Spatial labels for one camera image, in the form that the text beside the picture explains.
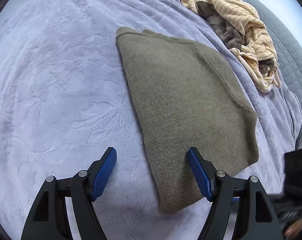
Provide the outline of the person's right hand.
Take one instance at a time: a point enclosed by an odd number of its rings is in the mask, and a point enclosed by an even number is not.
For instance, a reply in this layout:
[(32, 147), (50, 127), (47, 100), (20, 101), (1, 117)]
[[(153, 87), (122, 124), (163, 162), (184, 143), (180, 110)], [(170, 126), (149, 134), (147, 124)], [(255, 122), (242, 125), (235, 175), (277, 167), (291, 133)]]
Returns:
[(284, 239), (296, 239), (298, 234), (302, 231), (302, 219), (293, 223), (283, 234)]

